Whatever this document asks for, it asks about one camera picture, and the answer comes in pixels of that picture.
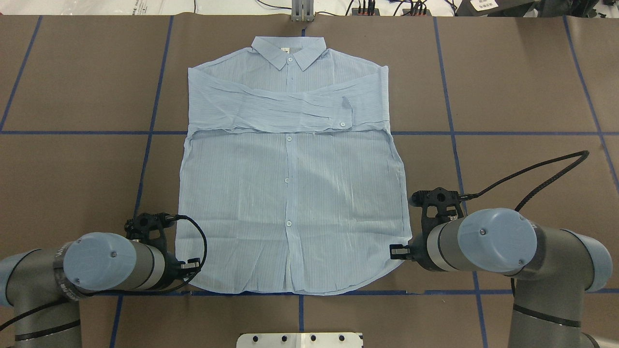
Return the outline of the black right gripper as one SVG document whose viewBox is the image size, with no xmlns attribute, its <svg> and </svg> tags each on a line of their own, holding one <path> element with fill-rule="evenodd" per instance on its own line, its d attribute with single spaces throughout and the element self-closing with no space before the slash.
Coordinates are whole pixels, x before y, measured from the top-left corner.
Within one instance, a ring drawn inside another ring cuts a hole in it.
<svg viewBox="0 0 619 348">
<path fill-rule="evenodd" d="M 426 238 L 417 235 L 409 246 L 390 246 L 392 260 L 408 260 L 417 262 L 424 269 L 432 269 L 432 262 L 427 254 Z"/>
</svg>

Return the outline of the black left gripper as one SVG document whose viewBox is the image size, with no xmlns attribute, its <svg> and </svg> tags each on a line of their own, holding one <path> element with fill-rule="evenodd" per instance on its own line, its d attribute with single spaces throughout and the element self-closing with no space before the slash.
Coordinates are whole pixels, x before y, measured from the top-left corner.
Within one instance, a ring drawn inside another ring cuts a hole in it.
<svg viewBox="0 0 619 348">
<path fill-rule="evenodd" d="M 190 259 L 179 261 L 175 255 L 166 254 L 164 256 L 164 271 L 162 274 L 162 288 L 169 288 L 175 281 L 180 281 L 175 288 L 181 288 L 186 284 L 186 275 L 184 269 L 199 269 L 201 267 L 200 259 Z"/>
</svg>

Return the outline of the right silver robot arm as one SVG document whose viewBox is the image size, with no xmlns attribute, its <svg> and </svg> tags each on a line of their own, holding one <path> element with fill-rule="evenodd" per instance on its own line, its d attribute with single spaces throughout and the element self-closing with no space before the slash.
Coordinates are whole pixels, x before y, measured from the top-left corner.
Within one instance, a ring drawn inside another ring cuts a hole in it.
<svg viewBox="0 0 619 348">
<path fill-rule="evenodd" d="M 515 282 L 510 348 L 616 348 L 582 330 L 584 295 L 601 290 L 612 256 L 594 238 L 541 226 L 508 208 L 484 209 L 429 226 L 394 260 L 434 272 L 489 272 Z"/>
</svg>

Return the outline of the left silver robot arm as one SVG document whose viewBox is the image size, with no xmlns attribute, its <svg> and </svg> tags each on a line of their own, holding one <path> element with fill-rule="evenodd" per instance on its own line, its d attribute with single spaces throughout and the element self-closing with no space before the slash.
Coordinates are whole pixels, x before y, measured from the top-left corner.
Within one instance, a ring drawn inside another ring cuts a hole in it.
<svg viewBox="0 0 619 348">
<path fill-rule="evenodd" d="M 57 249 L 1 261 L 1 306 L 14 318 L 14 348 L 80 348 L 81 300 L 102 294 L 157 295 L 188 282 L 204 258 L 177 260 L 166 250 L 114 233 L 92 232 Z"/>
</svg>

